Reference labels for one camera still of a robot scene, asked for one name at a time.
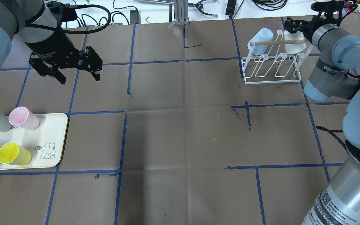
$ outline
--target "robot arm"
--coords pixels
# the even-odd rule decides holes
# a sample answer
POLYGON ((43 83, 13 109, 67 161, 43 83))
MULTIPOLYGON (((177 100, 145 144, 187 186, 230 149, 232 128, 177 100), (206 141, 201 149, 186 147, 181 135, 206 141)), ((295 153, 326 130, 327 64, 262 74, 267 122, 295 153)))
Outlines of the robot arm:
POLYGON ((311 9, 319 14, 312 21, 288 17, 284 23, 285 30, 302 31, 322 53, 304 88, 304 93, 313 100, 326 101, 330 96, 351 99, 360 89, 360 78, 347 75, 360 65, 360 38, 339 27, 342 9, 351 6, 354 5, 344 1, 317 2, 311 9), (333 17, 337 11, 338 19, 333 17))
MULTIPOLYGON (((70 6, 59 2, 44 4, 43 0, 0 0, 0 68, 10 52, 13 36, 18 34, 33 51, 29 63, 40 76, 55 77, 65 84, 66 77, 59 69, 77 68, 90 72, 99 81, 102 59, 91 46, 84 50, 76 49, 60 29, 63 22, 76 20, 75 9, 85 7, 96 6, 70 6)), ((103 30, 108 24, 92 32, 103 30)))

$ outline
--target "white wire rack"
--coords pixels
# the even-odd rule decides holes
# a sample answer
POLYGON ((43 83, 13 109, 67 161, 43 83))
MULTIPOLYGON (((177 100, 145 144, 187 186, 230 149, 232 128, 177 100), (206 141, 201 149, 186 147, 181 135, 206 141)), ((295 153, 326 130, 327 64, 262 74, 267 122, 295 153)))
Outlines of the white wire rack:
MULTIPOLYGON (((275 41, 283 40, 283 38, 284 38, 283 31, 277 30, 277 37, 276 37, 275 41)), ((272 45, 270 47, 269 52, 267 54, 262 54, 260 56, 256 56, 252 53, 252 51, 249 51, 247 57, 241 58, 242 59, 242 68, 243 68, 242 72, 244 74, 245 84, 289 83, 289 82, 301 81, 301 73, 300 73, 299 68, 304 63, 306 57, 310 54, 310 52, 312 51, 314 46, 312 44, 310 44, 310 46, 308 47, 306 52, 300 52, 297 54, 287 54, 284 52, 279 53, 281 44, 275 44, 275 45, 272 45), (278 47, 277 47, 276 53, 273 54, 272 51, 274 52, 275 45, 278 45, 278 47), (256 65, 255 65, 255 68, 252 71, 252 73, 249 75, 246 75, 246 69, 247 69, 248 63, 251 60, 254 60, 256 65), (291 64, 285 63, 286 60, 291 61, 291 64), (265 63, 266 64, 272 63, 272 64, 270 65, 268 70, 261 71, 262 65, 265 63), (288 70, 286 73, 283 73, 283 72, 279 73, 279 70, 282 67, 288 67, 288 70), (265 78, 264 81, 257 81, 256 78, 258 78, 258 79, 261 78, 263 80, 263 78, 266 77, 269 74, 269 72, 271 72, 273 70, 276 70, 276 72, 274 73, 274 77, 272 80, 268 80, 268 78, 265 78), (288 75, 291 75, 290 71, 292 71, 292 76, 294 79, 289 79, 289 80, 279 79, 279 78, 287 77, 288 75)))

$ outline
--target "white tray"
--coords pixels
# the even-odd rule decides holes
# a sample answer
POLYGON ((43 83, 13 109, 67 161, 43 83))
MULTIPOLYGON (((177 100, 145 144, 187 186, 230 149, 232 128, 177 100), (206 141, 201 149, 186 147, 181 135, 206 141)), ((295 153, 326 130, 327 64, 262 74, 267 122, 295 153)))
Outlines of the white tray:
POLYGON ((36 116, 40 119, 40 125, 34 130, 14 126, 7 132, 0 131, 0 147, 8 142, 14 142, 29 150, 32 155, 27 165, 0 164, 0 170, 51 168, 61 161, 68 117, 64 113, 36 116))

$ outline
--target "grid line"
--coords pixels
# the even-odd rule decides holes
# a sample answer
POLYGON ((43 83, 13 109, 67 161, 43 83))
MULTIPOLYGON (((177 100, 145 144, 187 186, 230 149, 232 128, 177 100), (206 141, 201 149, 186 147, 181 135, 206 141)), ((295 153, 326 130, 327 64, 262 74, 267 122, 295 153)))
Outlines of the grid line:
POLYGON ((259 171, 258 171, 257 168, 255 168, 255 174, 256 174, 257 193, 258 193, 258 197, 259 197, 260 213, 261 213, 261 216, 262 216, 262 224, 266 225, 265 210, 264 210, 264 207, 263 207, 262 190, 260 188, 259 171))
POLYGON ((50 214, 51 214, 51 208, 53 205, 53 199, 54 199, 54 193, 55 193, 55 187, 56 187, 56 179, 58 178, 58 171, 59 171, 59 164, 56 166, 56 169, 55 169, 54 182, 52 183, 50 202, 48 203, 48 210, 47 210, 47 216, 45 218, 45 225, 48 225, 48 223, 50 221, 50 214))
POLYGON ((233 26, 234 39, 235 39, 235 41, 236 41, 237 56, 238 56, 238 66, 240 67, 240 75, 241 75, 241 78, 243 78, 243 77, 244 77, 244 74, 243 74, 243 65, 242 65, 242 63, 241 63, 240 46, 239 46, 239 44, 238 44, 236 25, 234 24, 234 20, 233 20, 233 19, 231 19, 231 24, 232 24, 232 26, 233 26))
POLYGON ((29 65, 29 67, 27 68, 27 73, 26 73, 26 76, 24 77, 24 81, 23 81, 23 85, 22 85, 22 88, 20 90, 20 94, 19 94, 19 98, 17 99, 17 103, 16 103, 16 108, 19 107, 19 104, 20 104, 20 100, 22 98, 22 94, 23 94, 23 91, 24 91, 24 86, 26 85, 26 82, 27 82, 27 78, 29 76, 29 73, 30 73, 30 69, 31 69, 31 65, 29 65))
POLYGON ((183 47, 184 48, 194 48, 194 47, 198 47, 198 46, 201 46, 201 45, 202 44, 186 47, 186 25, 183 25, 183 47))
MULTIPOLYGON (((304 84, 302 83, 302 81, 300 81, 300 84, 301 84, 301 88, 302 88, 302 92, 303 92, 304 91, 304 84)), ((316 130, 315 121, 313 119, 312 111, 311 111, 310 106, 309 106, 308 98, 307 98, 307 96, 305 94, 304 94, 304 98, 305 98, 307 110, 309 112, 310 121, 312 123, 313 133, 315 134, 317 147, 319 149, 319 154, 320 154, 320 157, 322 158, 324 174, 326 175, 327 182, 329 183, 330 182, 330 176, 329 176, 329 173, 327 171, 326 160, 324 159, 324 155, 323 155, 323 152, 322 152, 322 146, 320 145, 318 131, 316 130)))
POLYGON ((127 94, 131 94, 130 83, 131 83, 131 70, 132 70, 132 67, 133 67, 133 53, 134 53, 134 39, 135 39, 135 36, 136 36, 136 25, 134 24, 133 37, 132 37, 132 41, 131 41, 130 68, 129 68, 129 76, 128 76, 128 81, 127 81, 127 94))

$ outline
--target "wooden dowel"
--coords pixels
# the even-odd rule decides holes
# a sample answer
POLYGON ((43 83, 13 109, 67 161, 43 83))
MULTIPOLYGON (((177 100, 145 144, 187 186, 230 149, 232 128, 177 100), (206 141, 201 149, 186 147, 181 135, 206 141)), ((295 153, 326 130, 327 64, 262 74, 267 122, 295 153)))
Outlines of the wooden dowel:
POLYGON ((276 41, 251 41, 250 46, 273 45, 273 44, 307 44, 308 40, 276 40, 276 41))

